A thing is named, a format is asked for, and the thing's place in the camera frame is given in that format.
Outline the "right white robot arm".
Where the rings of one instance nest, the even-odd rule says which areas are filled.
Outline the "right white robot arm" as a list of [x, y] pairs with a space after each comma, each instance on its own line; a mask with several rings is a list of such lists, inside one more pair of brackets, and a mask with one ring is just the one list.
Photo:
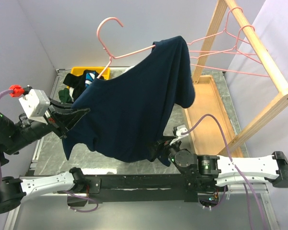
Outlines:
[[276, 188], [288, 188], [288, 160], [281, 151], [258, 158], [229, 158], [197, 155], [180, 148], [181, 142], [170, 140], [149, 145], [149, 158], [173, 164], [181, 173], [185, 186], [197, 193], [211, 193], [232, 184], [270, 182]]

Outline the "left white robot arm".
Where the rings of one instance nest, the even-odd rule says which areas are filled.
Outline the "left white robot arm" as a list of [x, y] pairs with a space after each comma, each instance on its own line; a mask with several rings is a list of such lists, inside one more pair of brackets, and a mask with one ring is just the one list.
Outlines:
[[29, 169], [34, 143], [49, 133], [63, 137], [88, 111], [51, 102], [45, 123], [29, 119], [24, 113], [15, 123], [0, 112], [0, 214], [47, 193], [88, 193], [89, 186], [80, 168], [54, 177], [20, 179]]

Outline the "navy blue t shirt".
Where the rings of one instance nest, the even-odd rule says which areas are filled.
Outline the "navy blue t shirt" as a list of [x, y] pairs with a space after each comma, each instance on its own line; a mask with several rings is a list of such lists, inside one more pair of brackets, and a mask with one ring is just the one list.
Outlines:
[[173, 106], [195, 99], [189, 50], [181, 36], [154, 42], [139, 64], [111, 80], [95, 79], [72, 104], [89, 113], [67, 132], [63, 151], [76, 144], [123, 162], [154, 161], [149, 145], [160, 140]]

